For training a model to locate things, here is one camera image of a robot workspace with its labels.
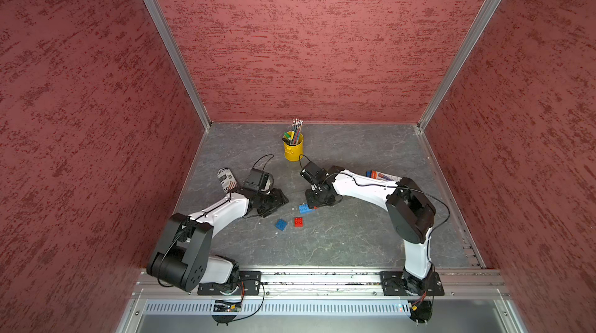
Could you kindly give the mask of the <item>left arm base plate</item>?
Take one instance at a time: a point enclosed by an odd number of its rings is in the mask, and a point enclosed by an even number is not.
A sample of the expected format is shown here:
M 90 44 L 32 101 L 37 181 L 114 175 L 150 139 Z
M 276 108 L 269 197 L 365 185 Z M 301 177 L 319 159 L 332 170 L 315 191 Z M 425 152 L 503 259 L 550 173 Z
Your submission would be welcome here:
M 240 271 L 234 283 L 201 283 L 196 293 L 200 296 L 212 297 L 258 296 L 261 292 L 261 279 L 260 271 Z

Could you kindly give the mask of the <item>blue lego plate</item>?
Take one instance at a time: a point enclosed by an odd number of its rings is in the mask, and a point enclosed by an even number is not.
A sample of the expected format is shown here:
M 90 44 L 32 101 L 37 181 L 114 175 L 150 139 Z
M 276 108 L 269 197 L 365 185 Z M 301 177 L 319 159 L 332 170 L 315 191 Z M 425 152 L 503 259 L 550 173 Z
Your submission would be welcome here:
M 315 208 L 311 209 L 307 204 L 299 205 L 298 208 L 299 208 L 300 214 L 313 213 L 316 211 Z

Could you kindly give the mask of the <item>red lego brick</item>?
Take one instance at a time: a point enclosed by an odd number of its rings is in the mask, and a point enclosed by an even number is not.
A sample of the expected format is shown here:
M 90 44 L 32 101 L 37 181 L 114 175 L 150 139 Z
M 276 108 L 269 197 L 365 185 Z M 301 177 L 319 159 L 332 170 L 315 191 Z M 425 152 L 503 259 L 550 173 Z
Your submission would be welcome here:
M 297 228 L 301 228 L 304 226 L 304 219 L 302 217 L 296 217 L 294 219 L 294 226 Z

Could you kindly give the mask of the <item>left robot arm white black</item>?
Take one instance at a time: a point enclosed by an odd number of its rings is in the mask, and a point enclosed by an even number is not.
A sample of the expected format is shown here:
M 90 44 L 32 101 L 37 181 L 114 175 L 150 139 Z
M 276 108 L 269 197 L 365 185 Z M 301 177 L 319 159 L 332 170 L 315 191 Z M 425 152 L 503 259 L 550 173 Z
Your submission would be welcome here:
M 256 192 L 233 189 L 206 209 L 168 219 L 147 264 L 147 274 L 164 287 L 191 292 L 201 284 L 235 289 L 240 283 L 239 265 L 212 255 L 212 240 L 234 221 L 252 211 L 267 216 L 289 202 L 282 190 Z

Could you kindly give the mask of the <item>blue small lego brick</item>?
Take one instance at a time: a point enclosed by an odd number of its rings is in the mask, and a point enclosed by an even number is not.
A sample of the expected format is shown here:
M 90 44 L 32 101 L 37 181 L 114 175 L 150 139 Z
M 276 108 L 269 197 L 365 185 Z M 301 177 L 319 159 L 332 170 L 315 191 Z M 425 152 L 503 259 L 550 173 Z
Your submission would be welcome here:
M 279 219 L 276 224 L 275 227 L 280 230 L 280 231 L 284 231 L 287 227 L 288 223 L 286 221 L 284 221 L 283 219 Z

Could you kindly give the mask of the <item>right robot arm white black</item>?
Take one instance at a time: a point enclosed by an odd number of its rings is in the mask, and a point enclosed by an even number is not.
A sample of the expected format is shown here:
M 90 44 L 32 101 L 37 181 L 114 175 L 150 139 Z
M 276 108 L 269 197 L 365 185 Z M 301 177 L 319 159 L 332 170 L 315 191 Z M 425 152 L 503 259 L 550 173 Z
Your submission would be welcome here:
M 311 209 L 331 207 L 345 197 L 352 197 L 386 210 L 393 229 L 404 241 L 403 271 L 389 284 L 389 295 L 445 294 L 430 256 L 436 208 L 413 180 L 381 181 L 338 166 L 327 171 L 312 162 L 300 175 L 310 184 L 305 196 Z

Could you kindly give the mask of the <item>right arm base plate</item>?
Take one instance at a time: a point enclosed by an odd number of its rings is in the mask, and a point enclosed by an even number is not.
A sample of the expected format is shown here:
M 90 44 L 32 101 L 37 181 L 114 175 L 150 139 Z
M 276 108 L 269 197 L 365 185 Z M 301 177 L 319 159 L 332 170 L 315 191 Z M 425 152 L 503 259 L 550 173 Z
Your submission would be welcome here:
M 443 297 L 445 291 L 439 274 L 431 270 L 419 279 L 407 272 L 380 272 L 380 285 L 386 297 Z

